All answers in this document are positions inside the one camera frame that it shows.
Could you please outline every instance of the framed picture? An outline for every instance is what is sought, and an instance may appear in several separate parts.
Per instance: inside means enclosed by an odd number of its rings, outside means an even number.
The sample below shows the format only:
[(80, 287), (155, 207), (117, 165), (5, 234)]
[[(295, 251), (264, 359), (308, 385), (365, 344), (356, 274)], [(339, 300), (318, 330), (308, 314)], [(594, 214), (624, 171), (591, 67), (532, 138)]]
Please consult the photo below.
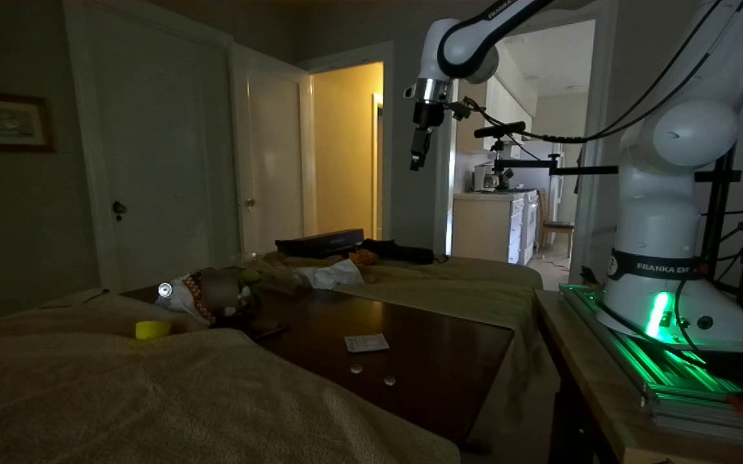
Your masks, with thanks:
[(0, 153), (53, 153), (45, 99), (0, 94)]

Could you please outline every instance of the white robotic arm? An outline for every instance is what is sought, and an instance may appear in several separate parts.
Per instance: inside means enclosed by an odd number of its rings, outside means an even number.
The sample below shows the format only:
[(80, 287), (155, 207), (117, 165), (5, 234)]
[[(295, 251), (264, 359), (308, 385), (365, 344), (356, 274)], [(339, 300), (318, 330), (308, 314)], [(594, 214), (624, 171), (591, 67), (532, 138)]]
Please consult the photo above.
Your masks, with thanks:
[[(414, 94), (414, 171), (445, 122), (449, 82), (477, 76), (491, 63), (487, 49), (547, 2), (503, 0), (472, 20), (432, 26)], [(659, 112), (621, 138), (621, 212), (603, 325), (682, 349), (743, 350), (743, 313), (700, 278), (694, 247), (701, 218), (694, 171), (732, 149), (740, 102), (743, 0), (707, 0), (691, 41), (654, 94)]]

